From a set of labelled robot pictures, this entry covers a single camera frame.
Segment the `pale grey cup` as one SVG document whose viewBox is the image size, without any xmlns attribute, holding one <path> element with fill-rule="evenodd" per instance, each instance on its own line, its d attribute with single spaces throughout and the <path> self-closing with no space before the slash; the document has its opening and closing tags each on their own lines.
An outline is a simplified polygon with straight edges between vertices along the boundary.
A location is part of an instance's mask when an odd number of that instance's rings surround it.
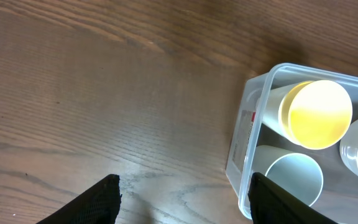
<svg viewBox="0 0 358 224">
<path fill-rule="evenodd" d="M 312 206 L 323 189 L 323 172 L 306 154 L 261 145 L 255 148 L 252 171 L 260 172 L 303 203 Z"/>
</svg>

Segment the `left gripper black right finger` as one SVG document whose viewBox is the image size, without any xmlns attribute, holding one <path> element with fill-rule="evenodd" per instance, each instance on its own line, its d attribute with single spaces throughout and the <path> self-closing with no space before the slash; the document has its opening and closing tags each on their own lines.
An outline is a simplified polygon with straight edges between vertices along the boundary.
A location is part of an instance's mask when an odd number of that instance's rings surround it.
<svg viewBox="0 0 358 224">
<path fill-rule="evenodd" d="M 254 224 L 336 224 L 259 172 L 252 174 L 248 198 Z"/>
</svg>

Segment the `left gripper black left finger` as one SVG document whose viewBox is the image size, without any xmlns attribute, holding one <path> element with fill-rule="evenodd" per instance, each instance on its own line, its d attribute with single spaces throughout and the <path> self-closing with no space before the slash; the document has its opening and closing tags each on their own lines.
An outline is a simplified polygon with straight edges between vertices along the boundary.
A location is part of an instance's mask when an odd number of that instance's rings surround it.
<svg viewBox="0 0 358 224">
<path fill-rule="evenodd" d="M 109 174 L 38 224 L 111 224 L 120 211 L 120 177 Z"/>
</svg>

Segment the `yellow cup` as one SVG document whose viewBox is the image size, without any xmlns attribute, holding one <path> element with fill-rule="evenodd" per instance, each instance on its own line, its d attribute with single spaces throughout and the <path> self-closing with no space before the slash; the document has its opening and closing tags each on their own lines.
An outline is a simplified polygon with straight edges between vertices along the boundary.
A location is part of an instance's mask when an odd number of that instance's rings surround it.
<svg viewBox="0 0 358 224">
<path fill-rule="evenodd" d="M 352 120 L 346 89 L 331 80 L 305 81 L 270 90 L 264 125 L 293 144 L 321 150 L 336 144 Z"/>
</svg>

